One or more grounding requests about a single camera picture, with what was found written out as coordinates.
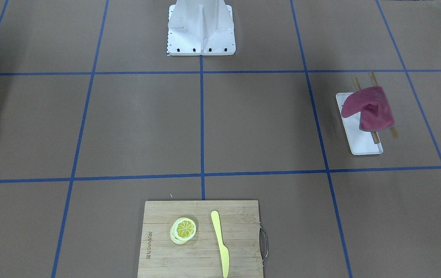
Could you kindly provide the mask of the bamboo cutting board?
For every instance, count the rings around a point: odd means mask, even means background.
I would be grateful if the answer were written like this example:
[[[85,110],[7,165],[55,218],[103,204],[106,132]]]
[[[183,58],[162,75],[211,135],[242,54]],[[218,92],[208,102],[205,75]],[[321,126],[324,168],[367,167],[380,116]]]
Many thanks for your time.
[[[256,200],[146,201],[139,256],[139,278],[222,278],[221,257],[210,213],[220,215],[223,241],[229,250],[228,278],[262,278],[260,213]],[[182,217],[197,225],[185,244],[170,238]]]

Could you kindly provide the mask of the yellow lemon slice toy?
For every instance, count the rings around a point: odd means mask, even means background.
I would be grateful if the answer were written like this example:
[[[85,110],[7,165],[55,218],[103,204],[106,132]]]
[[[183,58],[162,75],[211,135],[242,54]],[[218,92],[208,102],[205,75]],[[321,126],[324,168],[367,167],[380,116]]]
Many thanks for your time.
[[[187,217],[178,218],[170,229],[171,241],[175,244],[185,244],[191,240],[197,232],[196,223]]]

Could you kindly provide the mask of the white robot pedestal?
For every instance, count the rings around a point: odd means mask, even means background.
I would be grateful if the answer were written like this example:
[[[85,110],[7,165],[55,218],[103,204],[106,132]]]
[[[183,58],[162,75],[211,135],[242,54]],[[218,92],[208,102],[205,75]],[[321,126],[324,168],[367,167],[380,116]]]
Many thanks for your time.
[[[168,20],[167,55],[236,53],[233,9],[223,0],[178,0]]]

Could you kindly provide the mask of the yellow plastic knife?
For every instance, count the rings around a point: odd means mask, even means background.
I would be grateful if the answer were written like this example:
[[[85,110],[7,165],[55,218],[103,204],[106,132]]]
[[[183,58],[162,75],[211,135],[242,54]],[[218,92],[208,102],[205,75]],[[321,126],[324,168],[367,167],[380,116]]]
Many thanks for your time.
[[[219,247],[219,253],[221,257],[221,267],[222,267],[222,276],[223,278],[227,278],[229,276],[230,271],[230,255],[229,250],[225,246],[223,241],[223,234],[222,234],[222,227],[221,227],[221,220],[220,215],[217,210],[213,210],[210,213],[210,218],[213,222],[213,227]]]

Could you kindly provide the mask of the red cleaning cloth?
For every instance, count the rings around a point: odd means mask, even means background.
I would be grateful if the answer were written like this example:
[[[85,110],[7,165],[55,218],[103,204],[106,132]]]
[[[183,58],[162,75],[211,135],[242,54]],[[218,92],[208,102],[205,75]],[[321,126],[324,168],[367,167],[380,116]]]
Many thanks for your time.
[[[395,126],[391,105],[381,86],[363,88],[349,95],[341,110],[343,118],[360,113],[359,129],[378,132]]]

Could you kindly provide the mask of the wooden rack bar outer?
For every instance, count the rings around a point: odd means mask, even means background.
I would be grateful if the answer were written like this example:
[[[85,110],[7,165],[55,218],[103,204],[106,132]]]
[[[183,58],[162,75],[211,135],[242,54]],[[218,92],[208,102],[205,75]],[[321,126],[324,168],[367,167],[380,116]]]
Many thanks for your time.
[[[377,79],[375,77],[374,71],[370,71],[369,72],[369,76],[370,76],[370,79],[371,79],[371,82],[372,82],[373,86],[379,86],[378,81],[377,81]],[[396,129],[395,126],[390,128],[390,132],[391,132],[393,138],[397,139],[397,138],[400,137],[400,135],[398,133],[398,130]]]

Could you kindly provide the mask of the white rectangular tray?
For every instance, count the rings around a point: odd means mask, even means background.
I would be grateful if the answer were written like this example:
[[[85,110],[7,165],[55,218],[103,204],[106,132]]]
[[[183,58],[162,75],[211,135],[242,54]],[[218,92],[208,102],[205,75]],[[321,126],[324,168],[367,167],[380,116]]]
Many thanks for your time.
[[[383,153],[382,144],[374,144],[369,131],[361,130],[361,112],[376,110],[375,103],[364,104],[358,112],[349,117],[341,116],[350,151],[355,156],[379,155]]]

